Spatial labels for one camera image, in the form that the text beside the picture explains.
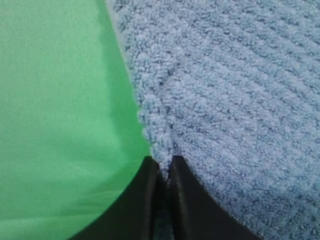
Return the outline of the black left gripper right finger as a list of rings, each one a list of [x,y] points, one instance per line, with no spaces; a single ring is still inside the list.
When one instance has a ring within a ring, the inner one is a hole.
[[[172,157],[168,176],[170,216],[176,240],[260,239],[215,202],[185,158]]]

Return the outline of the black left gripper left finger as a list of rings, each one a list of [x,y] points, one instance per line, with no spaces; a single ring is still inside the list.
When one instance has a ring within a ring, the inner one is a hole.
[[[159,165],[150,156],[123,193],[72,240],[151,240],[154,233]]]

